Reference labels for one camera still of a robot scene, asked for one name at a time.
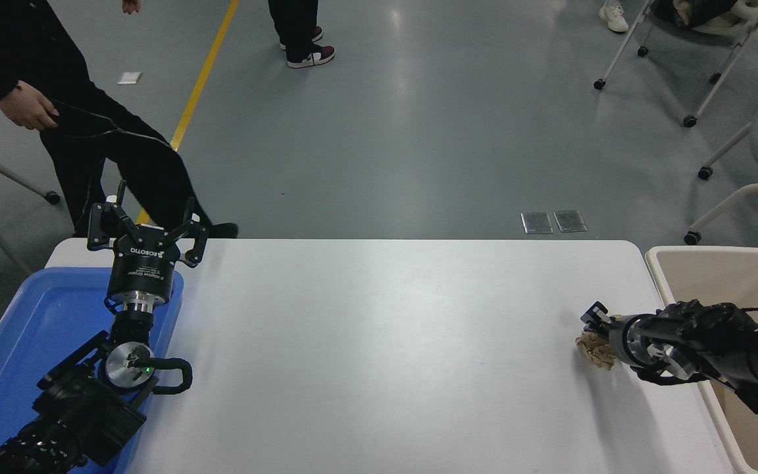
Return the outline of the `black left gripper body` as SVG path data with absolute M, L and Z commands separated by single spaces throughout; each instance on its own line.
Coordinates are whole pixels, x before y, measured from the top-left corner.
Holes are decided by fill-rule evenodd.
M 136 234 L 125 234 L 113 243 L 114 261 L 107 297 L 122 303 L 135 292 L 151 294 L 155 304 L 171 300 L 174 265 L 180 258 L 177 245 L 157 246 L 166 236 L 159 227 L 139 227 Z

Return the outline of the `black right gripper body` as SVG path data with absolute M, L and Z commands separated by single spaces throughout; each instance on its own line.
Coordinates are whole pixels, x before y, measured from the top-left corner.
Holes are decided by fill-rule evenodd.
M 626 353 L 625 320 L 622 315 L 611 315 L 607 321 L 602 321 L 601 331 L 611 346 L 614 357 L 622 363 L 628 364 L 628 354 Z

